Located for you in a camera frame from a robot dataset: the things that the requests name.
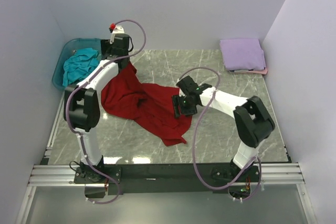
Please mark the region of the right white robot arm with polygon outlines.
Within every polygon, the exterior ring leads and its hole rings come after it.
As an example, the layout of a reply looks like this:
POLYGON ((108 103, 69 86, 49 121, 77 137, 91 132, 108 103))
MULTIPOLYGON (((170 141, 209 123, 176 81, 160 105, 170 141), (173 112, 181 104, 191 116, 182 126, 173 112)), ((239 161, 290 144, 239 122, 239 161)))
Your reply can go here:
POLYGON ((243 181, 249 175, 246 164, 257 156, 261 142, 275 129, 275 123, 262 100, 258 96, 238 97, 207 83, 198 85, 190 76, 179 80, 176 86, 180 89, 178 95, 172 96, 176 118, 195 115, 197 107, 203 106, 235 120, 240 144, 232 159, 234 166, 230 169, 230 175, 235 181, 243 181))

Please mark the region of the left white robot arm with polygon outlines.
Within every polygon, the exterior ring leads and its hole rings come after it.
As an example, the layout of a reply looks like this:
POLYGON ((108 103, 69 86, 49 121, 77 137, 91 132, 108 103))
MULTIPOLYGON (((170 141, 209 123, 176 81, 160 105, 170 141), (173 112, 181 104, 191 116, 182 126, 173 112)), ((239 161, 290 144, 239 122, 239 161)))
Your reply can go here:
POLYGON ((100 120, 98 96, 110 80, 129 63, 133 42, 129 35, 117 33, 110 40, 101 41, 102 57, 84 80, 65 88, 64 119, 75 133, 81 152, 80 176, 93 183, 104 179, 103 155, 97 142, 97 125, 100 120))

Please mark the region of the red t-shirt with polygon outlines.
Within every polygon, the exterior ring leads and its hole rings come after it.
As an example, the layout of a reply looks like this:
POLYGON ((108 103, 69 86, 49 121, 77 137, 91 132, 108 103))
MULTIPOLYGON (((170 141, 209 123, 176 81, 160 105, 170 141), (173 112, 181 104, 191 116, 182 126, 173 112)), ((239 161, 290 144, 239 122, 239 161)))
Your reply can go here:
POLYGON ((186 144, 185 134, 192 122, 189 116, 175 117, 172 96, 179 89, 155 83, 141 83, 137 69, 129 63, 101 91, 103 109, 113 116, 134 120, 159 137, 165 146, 186 144))

